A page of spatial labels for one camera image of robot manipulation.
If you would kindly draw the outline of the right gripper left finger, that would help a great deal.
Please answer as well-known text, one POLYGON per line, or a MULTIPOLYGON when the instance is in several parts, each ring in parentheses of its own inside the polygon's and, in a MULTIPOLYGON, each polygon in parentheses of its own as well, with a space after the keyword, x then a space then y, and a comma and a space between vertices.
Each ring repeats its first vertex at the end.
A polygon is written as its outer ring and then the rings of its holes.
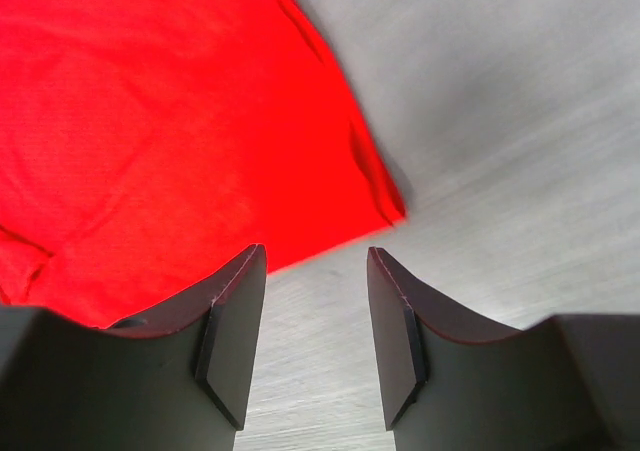
POLYGON ((252 245, 106 329, 1 310, 5 450, 230 450, 244 427, 266 284, 252 245))

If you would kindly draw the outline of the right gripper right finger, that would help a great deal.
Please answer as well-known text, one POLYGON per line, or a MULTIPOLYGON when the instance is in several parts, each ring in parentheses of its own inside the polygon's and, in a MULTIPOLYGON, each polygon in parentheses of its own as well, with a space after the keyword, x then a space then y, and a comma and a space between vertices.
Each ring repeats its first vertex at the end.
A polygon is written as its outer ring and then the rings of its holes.
POLYGON ((367 289, 385 426, 400 450, 635 450, 639 318, 556 314, 519 330, 380 247, 367 289))

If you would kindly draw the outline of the red t-shirt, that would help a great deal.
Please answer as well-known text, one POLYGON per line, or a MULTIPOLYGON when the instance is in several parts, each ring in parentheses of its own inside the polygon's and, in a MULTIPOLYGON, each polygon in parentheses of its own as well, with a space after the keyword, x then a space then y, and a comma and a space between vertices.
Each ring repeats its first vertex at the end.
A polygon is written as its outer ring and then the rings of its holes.
POLYGON ((106 327, 404 220, 296 0, 1 0, 1 300, 106 327))

